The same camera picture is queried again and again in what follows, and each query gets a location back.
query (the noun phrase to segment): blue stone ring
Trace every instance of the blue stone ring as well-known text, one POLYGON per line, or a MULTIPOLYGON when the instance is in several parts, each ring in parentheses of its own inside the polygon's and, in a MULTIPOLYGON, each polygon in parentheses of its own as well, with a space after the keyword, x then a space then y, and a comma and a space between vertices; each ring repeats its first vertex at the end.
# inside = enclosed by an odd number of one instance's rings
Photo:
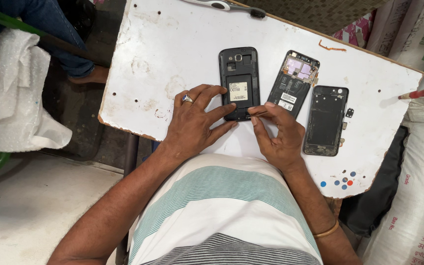
POLYGON ((192 104, 194 104, 194 100, 192 100, 188 95, 184 95, 183 103, 184 102, 191 102, 192 104))

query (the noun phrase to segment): bangle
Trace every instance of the bangle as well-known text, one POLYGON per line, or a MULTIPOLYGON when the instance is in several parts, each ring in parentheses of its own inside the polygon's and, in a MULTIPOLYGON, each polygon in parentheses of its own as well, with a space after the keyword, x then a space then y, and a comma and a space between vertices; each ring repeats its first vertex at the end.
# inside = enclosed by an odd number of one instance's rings
POLYGON ((327 235, 331 235, 331 234, 333 234, 333 232, 335 232, 338 229, 339 225, 340 225, 340 223, 338 222, 338 219, 337 219, 336 223, 334 224, 334 226, 332 228, 330 228, 330 230, 325 231, 325 232, 320 233, 320 234, 314 234, 313 237, 314 238, 320 238, 320 237, 326 237, 327 235))

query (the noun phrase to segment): bubble wrap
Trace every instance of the bubble wrap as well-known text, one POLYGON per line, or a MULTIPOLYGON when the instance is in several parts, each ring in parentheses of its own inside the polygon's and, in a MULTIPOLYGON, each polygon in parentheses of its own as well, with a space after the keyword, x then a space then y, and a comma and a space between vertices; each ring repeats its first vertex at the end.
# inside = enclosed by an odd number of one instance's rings
POLYGON ((0 152, 62 148, 72 132, 42 107, 50 55, 39 37, 20 30, 0 34, 0 152))

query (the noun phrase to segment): hand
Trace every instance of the hand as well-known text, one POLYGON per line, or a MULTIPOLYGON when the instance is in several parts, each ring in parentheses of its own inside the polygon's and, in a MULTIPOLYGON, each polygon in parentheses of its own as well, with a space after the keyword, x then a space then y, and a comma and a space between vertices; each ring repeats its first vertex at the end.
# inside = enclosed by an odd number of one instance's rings
POLYGON ((292 167, 297 162, 303 161, 301 149, 305 128, 296 122, 288 111, 274 103, 266 102, 263 106, 248 109, 248 113, 251 115, 258 112, 266 112, 262 117, 277 124, 279 129, 278 136, 271 139, 261 119, 251 117, 261 153, 269 163, 284 174, 292 171, 292 167))
POLYGON ((212 124, 235 110, 237 107, 235 103, 217 107, 208 113, 204 111, 213 97, 225 93, 227 89, 224 87, 203 84, 176 95, 173 119, 166 138, 160 144, 162 151, 183 162, 213 145, 227 131, 235 127, 237 122, 229 121, 210 130, 212 124), (182 101, 185 94, 189 95, 194 104, 182 101))

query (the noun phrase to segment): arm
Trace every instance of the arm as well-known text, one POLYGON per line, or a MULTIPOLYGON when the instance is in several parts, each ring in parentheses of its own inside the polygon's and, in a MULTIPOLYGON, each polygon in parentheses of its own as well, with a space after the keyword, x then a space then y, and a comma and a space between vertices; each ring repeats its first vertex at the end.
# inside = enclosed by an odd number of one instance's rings
MULTIPOLYGON (((270 102, 250 108, 248 112, 251 115, 266 112, 263 118, 278 125, 278 136, 271 139, 262 121, 252 117, 254 133, 261 153, 269 163, 284 174, 284 179, 312 233, 318 234, 331 229, 336 221, 334 215, 310 177, 301 157, 302 140, 305 134, 303 126, 296 122, 285 109, 270 102)), ((341 227, 328 236, 316 238, 315 241, 324 264, 362 265, 341 227)))
POLYGON ((226 92, 220 86, 200 85, 178 94, 165 140, 142 165, 115 184, 73 225, 54 250, 48 265, 106 264, 168 175, 237 124, 227 122, 209 129, 236 107, 229 104, 204 112, 214 96, 226 92), (186 93, 195 100, 194 104, 182 102, 186 93))

